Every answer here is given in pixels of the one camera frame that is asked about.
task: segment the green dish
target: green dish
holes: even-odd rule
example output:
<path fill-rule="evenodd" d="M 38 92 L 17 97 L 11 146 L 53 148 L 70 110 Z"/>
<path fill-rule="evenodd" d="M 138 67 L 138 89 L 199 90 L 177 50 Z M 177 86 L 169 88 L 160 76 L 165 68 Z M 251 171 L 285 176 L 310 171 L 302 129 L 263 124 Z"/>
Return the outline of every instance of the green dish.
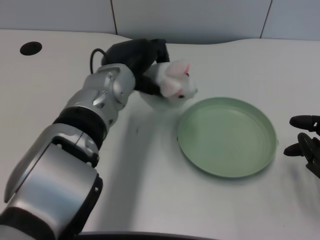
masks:
<path fill-rule="evenodd" d="M 272 123 L 259 109 L 227 97 L 205 99 L 184 112 L 178 142 L 198 168 L 227 178 L 262 170 L 278 146 Z"/>

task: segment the plush toy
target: plush toy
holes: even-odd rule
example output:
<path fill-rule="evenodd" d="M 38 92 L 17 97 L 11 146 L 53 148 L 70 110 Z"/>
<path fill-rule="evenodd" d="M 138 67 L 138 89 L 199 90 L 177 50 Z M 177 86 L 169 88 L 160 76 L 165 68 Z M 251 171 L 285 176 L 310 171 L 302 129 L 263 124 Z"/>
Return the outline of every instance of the plush toy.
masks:
<path fill-rule="evenodd" d="M 178 107 L 188 99 L 193 98 L 198 91 L 189 77 L 189 68 L 189 64 L 184 60 L 163 62 L 152 65 L 143 75 L 149 77 L 160 87 L 163 104 Z M 143 99 L 149 105 L 152 105 L 149 101 L 150 98 L 146 99 L 144 95 L 141 94 Z"/>

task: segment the table surface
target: table surface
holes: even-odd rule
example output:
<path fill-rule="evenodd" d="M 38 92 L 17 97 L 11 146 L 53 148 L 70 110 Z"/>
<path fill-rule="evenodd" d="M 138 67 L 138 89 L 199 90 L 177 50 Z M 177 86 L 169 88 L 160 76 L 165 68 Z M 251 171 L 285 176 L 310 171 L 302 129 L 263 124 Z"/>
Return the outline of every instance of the table surface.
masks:
<path fill-rule="evenodd" d="M 89 74 L 95 48 L 127 38 L 104 33 L 0 30 L 0 192 L 14 166 L 59 115 Z M 31 41 L 42 44 L 21 55 Z M 320 235 L 320 179 L 301 157 L 283 155 L 301 132 L 296 115 L 319 115 L 320 42 L 247 39 L 215 45 L 168 44 L 187 59 L 199 89 L 182 108 L 152 110 L 135 92 L 119 113 L 96 168 L 101 196 L 84 231 L 142 231 L 219 240 L 314 240 Z M 99 66 L 96 56 L 94 66 Z M 177 123 L 191 104 L 232 97 L 261 109 L 276 129 L 275 160 L 252 177 L 206 174 L 184 158 Z M 0 203 L 0 210 L 5 208 Z"/>

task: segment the black cable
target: black cable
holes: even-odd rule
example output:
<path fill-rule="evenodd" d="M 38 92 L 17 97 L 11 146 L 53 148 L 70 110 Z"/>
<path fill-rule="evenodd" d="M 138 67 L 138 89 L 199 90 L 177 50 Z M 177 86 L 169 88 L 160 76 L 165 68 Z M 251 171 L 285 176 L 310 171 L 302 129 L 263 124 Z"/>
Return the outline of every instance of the black cable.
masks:
<path fill-rule="evenodd" d="M 96 48 L 95 50 L 92 51 L 91 56 L 90 56 L 90 73 L 93 74 L 94 70 L 93 70 L 93 61 L 94 61 L 94 55 L 96 52 L 100 52 L 103 54 L 104 58 L 107 59 L 107 54 L 105 53 L 105 51 L 103 51 L 101 48 Z"/>

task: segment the black hole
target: black hole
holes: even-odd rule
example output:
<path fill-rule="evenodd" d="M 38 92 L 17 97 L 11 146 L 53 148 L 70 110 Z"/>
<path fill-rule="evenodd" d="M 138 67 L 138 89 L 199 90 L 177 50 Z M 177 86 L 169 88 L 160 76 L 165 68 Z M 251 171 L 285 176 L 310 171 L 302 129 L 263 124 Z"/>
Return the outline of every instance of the black hole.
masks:
<path fill-rule="evenodd" d="M 31 56 L 40 52 L 41 49 L 42 49 L 42 45 L 40 42 L 31 41 L 26 43 L 20 48 L 20 53 L 25 56 Z"/>

